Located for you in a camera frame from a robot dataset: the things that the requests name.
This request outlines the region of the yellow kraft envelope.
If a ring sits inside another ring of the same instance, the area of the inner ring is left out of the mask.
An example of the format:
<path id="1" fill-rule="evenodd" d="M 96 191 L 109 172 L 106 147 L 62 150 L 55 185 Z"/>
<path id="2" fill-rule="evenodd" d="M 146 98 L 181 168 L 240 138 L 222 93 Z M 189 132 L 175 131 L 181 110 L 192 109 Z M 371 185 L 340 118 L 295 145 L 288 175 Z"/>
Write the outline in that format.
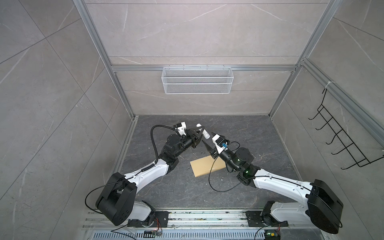
<path id="1" fill-rule="evenodd" d="M 191 161 L 190 164 L 196 178 L 226 167 L 225 162 L 220 157 L 215 160 L 211 156 Z"/>

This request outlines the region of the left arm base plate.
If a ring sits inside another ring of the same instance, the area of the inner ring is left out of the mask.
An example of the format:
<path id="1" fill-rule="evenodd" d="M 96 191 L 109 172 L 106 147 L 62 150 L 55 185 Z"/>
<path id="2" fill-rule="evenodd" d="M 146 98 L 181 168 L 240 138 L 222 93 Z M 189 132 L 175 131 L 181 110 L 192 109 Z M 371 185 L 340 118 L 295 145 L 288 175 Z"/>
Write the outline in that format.
<path id="1" fill-rule="evenodd" d="M 157 228 L 158 224 L 160 224 L 159 228 L 165 228 L 168 226 L 169 214 L 170 213 L 167 211 L 154 212 L 151 213 L 144 221 L 129 220 L 128 227 Z"/>

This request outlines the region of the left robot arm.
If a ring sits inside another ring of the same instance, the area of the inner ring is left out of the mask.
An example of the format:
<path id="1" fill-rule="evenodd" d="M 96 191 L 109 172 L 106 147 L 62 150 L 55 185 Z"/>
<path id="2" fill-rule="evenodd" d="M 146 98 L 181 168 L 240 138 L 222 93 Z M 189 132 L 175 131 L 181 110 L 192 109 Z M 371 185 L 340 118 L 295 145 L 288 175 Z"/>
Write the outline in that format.
<path id="1" fill-rule="evenodd" d="M 196 148 L 207 131 L 199 126 L 177 130 L 167 138 L 154 162 L 128 174 L 114 173 L 96 201 L 96 207 L 115 226 L 136 220 L 149 226 L 156 210 L 145 201 L 136 201 L 136 194 L 154 180 L 169 174 L 179 163 L 178 157 L 188 148 Z"/>

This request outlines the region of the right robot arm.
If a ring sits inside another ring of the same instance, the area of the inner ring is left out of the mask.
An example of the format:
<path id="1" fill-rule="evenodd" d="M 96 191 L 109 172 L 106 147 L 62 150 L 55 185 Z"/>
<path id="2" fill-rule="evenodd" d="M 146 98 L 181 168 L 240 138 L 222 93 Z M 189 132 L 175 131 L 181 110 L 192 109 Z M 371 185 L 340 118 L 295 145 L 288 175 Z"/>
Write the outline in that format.
<path id="1" fill-rule="evenodd" d="M 221 158 L 236 172 L 240 184 L 275 192 L 293 200 L 291 203 L 268 201 L 260 214 L 264 226 L 283 227 L 289 222 L 312 223 L 329 234 L 338 234 L 342 228 L 343 203 L 321 180 L 302 182 L 272 174 L 252 164 L 253 156 L 246 148 L 236 152 L 227 143 L 212 148 L 205 144 L 214 160 Z"/>

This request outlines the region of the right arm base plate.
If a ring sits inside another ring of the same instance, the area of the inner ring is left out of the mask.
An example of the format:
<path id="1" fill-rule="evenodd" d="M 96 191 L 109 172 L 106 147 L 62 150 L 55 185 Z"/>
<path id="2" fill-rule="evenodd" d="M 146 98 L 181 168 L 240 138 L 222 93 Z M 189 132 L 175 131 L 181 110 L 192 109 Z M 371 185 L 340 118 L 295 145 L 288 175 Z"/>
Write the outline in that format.
<path id="1" fill-rule="evenodd" d="M 288 227 L 287 221 L 280 222 L 267 211 L 246 211 L 249 227 Z"/>

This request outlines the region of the white glue stick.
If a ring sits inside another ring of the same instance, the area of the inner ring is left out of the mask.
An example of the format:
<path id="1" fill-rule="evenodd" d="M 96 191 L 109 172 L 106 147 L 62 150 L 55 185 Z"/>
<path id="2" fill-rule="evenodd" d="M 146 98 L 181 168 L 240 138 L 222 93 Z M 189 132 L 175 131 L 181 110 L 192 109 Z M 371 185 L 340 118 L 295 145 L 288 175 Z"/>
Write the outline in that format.
<path id="1" fill-rule="evenodd" d="M 211 137 L 211 135 L 205 129 L 203 130 L 203 126 L 201 124 L 197 124 L 196 127 L 199 129 L 200 133 L 202 133 L 206 140 Z"/>

